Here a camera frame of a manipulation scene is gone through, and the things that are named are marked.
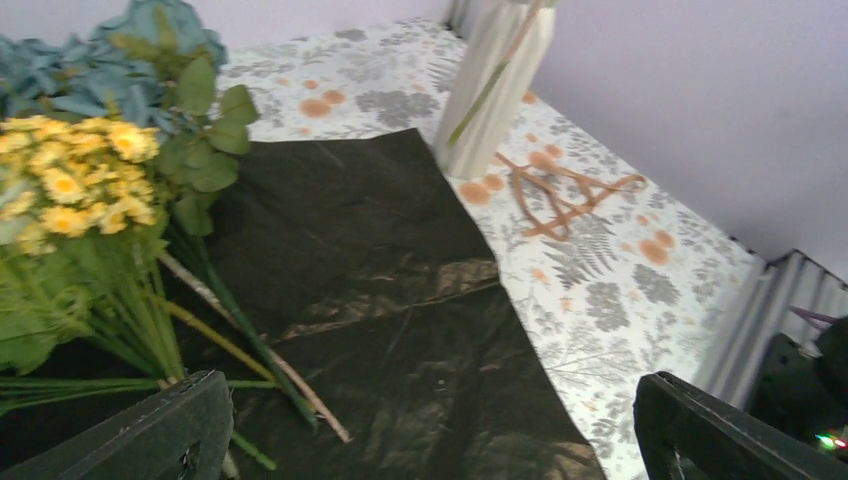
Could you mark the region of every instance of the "flower bouquet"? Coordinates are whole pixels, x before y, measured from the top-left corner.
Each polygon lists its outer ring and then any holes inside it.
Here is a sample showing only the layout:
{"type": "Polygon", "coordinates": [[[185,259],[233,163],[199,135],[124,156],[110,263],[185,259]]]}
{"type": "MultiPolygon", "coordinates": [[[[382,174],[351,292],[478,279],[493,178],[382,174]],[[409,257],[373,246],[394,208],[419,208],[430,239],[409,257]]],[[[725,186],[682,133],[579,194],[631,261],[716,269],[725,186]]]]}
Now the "flower bouquet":
{"type": "Polygon", "coordinates": [[[232,156],[248,151],[247,125],[258,118],[244,86],[218,92],[225,61],[217,35],[180,0],[132,0],[89,41],[73,37],[62,48],[0,36],[0,370],[26,375],[55,346],[84,339],[146,376],[0,378],[0,414],[182,379],[174,317],[266,380],[234,386],[280,388],[309,424],[319,412],[349,441],[261,341],[203,243],[213,230],[208,210],[236,181],[232,156]],[[160,262],[233,323],[264,365],[168,302],[160,262]]]}

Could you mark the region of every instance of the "black device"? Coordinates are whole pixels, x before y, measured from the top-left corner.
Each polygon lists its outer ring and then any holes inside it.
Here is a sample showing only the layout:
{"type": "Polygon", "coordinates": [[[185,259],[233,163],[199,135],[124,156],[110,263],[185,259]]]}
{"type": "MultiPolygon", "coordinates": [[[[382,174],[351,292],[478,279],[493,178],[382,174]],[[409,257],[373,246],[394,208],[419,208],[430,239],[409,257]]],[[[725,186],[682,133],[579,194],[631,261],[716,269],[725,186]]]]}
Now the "black device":
{"type": "Polygon", "coordinates": [[[634,416],[651,480],[848,478],[848,465],[667,372],[642,377],[634,416]]]}
{"type": "Polygon", "coordinates": [[[224,374],[199,372],[0,480],[215,480],[233,430],[224,374]]]}
{"type": "Polygon", "coordinates": [[[763,357],[745,411],[786,435],[848,462],[848,321],[816,340],[813,357],[784,334],[763,357]]]}

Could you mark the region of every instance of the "table surface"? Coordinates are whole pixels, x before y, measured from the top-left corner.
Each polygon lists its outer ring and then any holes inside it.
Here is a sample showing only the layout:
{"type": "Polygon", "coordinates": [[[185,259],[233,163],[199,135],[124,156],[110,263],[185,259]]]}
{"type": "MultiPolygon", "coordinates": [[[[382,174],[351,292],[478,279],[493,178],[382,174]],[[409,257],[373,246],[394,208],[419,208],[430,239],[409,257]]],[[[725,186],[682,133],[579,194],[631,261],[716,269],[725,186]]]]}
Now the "table surface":
{"type": "MultiPolygon", "coordinates": [[[[219,86],[250,87],[262,115],[254,140],[417,128],[430,141],[464,49],[438,23],[414,19],[232,52],[219,86]]],[[[500,151],[518,165],[555,161],[609,183],[638,173],[532,92],[500,151]]],[[[493,160],[483,179],[448,180],[607,476],[644,478],[632,416],[638,379],[658,370],[692,378],[755,259],[651,182],[577,219],[568,241],[525,238],[530,225],[510,176],[493,160]]],[[[571,180],[548,180],[563,198],[580,199],[571,180]]],[[[526,195],[544,217],[541,192],[526,195]]]]}

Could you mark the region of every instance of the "white wall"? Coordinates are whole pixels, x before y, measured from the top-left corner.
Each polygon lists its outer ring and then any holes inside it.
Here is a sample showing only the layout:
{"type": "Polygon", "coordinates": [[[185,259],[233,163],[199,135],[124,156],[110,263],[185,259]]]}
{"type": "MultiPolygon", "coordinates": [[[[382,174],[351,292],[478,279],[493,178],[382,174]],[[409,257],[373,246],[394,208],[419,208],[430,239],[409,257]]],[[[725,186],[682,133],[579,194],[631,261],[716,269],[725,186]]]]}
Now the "white wall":
{"type": "Polygon", "coordinates": [[[766,258],[848,280],[848,2],[562,0],[557,29],[543,98],[766,258]]]}
{"type": "MultiPolygon", "coordinates": [[[[412,17],[446,18],[450,0],[189,0],[229,48],[279,43],[412,17]]],[[[0,33],[61,44],[121,14],[129,0],[0,0],[0,33]]]]}

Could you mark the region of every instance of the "white vase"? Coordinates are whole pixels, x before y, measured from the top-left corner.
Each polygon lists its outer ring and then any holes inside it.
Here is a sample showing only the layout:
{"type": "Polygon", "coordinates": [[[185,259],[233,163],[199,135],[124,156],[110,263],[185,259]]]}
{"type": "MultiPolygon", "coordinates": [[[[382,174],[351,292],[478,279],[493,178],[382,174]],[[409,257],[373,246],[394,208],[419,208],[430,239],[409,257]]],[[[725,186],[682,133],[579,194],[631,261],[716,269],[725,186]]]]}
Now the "white vase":
{"type": "Polygon", "coordinates": [[[486,0],[486,3],[472,31],[433,143],[439,167],[448,175],[465,179],[485,175],[554,33],[557,0],[546,0],[483,107],[459,140],[448,145],[451,134],[503,59],[533,0],[486,0]]]}

